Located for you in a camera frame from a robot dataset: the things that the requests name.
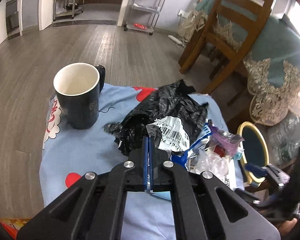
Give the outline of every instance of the lace trim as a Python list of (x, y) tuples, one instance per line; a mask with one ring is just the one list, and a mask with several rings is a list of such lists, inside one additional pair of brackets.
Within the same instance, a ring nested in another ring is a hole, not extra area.
[(232, 24), (229, 22), (225, 26), (221, 26), (219, 22), (216, 24), (216, 26), (213, 28), (213, 31), (222, 39), (224, 40), (230, 47), (238, 51), (243, 42), (238, 42), (234, 40), (232, 37)]
[[(194, 31), (201, 30), (208, 20), (208, 15), (204, 10), (192, 11), (188, 18), (180, 25), (178, 34), (182, 37), (183, 41), (189, 42), (192, 38)], [(219, 21), (213, 28), (214, 32), (229, 46), (238, 51), (242, 46), (242, 42), (235, 41), (232, 37), (232, 24), (229, 22), (225, 26), (221, 26)]]
[(288, 110), (300, 116), (300, 69), (285, 60), (284, 83), (276, 88), (268, 81), (271, 59), (254, 61), (250, 52), (243, 63), (249, 73), (249, 93), (255, 95), (250, 105), (250, 114), (255, 122), (274, 125), (286, 116)]

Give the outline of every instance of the wall outlet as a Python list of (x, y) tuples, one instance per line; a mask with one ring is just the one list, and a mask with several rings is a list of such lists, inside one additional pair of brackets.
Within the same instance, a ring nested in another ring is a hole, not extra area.
[(183, 11), (183, 10), (180, 10), (178, 12), (178, 16), (181, 16), (183, 18), (187, 18), (189, 16), (189, 14), (187, 12)]

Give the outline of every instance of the black plastic bag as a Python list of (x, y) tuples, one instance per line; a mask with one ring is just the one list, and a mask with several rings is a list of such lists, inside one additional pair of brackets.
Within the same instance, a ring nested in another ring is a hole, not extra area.
[(142, 138), (148, 135), (146, 125), (166, 116), (181, 119), (183, 129), (189, 136), (190, 144), (200, 134), (207, 117), (208, 103), (200, 106), (188, 94), (195, 92), (186, 86), (183, 79), (159, 87), (133, 109), (121, 123), (107, 123), (104, 131), (116, 137), (123, 155), (142, 147)]

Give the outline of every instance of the light blue cloth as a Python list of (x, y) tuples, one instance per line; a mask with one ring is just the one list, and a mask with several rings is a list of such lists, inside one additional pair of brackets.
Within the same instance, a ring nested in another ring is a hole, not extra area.
[[(125, 116), (138, 105), (136, 91), (132, 87), (118, 87), (105, 84), (100, 94), (97, 122), (88, 130), (75, 130), (66, 123), (59, 108), (54, 108), (49, 115), (51, 121), (48, 130), (53, 130), (51, 138), (46, 133), (42, 162), (40, 167), (40, 183), (44, 206), (51, 203), (66, 190), (66, 176), (75, 172), (84, 175), (88, 171), (102, 174), (124, 161), (114, 143), (114, 136), (103, 131), (108, 122), (121, 122)], [(220, 129), (227, 130), (217, 103), (207, 95), (191, 95), (199, 104), (208, 102), (210, 105), (208, 118)], [(243, 188), (243, 179), (238, 163), (236, 163), (237, 185)], [(121, 239), (175, 239), (175, 228), (171, 202), (155, 197), (149, 192), (128, 192)]]
[[(202, 0), (195, 8), (196, 11), (204, 10), (209, 15), (214, 0)], [(256, 20), (256, 16), (250, 11), (239, 7), (233, 3), (222, 1), (222, 5), (229, 7), (251, 20)], [(229, 20), (218, 16), (221, 26), (229, 23)], [(236, 41), (244, 41), (247, 31), (236, 23), (232, 23), (233, 38)], [(291, 30), (283, 21), (270, 16), (251, 48), (252, 59), (262, 61), (270, 58), (268, 82), (274, 87), (282, 87), (285, 73), (283, 71), (283, 61), (287, 60), (300, 69), (300, 37)]]

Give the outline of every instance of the black thread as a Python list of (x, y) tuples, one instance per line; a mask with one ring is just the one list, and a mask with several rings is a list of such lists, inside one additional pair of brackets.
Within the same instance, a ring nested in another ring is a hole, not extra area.
[[(115, 109), (113, 106), (111, 106), (111, 107), (109, 107), (108, 111), (110, 110), (110, 108), (113, 108), (113, 109)], [(106, 111), (106, 112), (99, 111), (99, 112), (102, 112), (102, 113), (107, 113), (108, 111)]]

